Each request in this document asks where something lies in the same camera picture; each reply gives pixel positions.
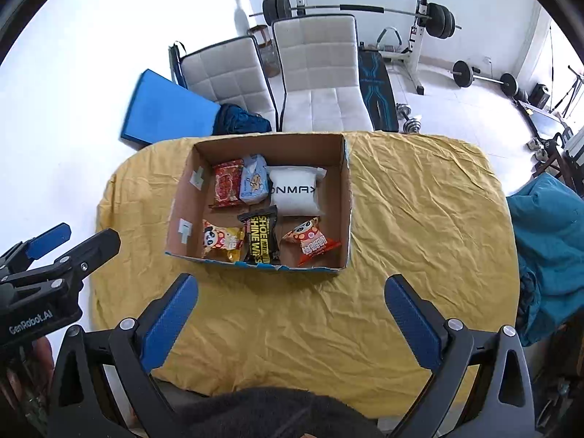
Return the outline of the left hand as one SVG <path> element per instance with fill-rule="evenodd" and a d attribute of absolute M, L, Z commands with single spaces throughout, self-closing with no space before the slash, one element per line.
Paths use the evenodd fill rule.
<path fill-rule="evenodd" d="M 1 411 L 22 421 L 44 410 L 53 371 L 53 349 L 46 337 L 2 352 Z"/>

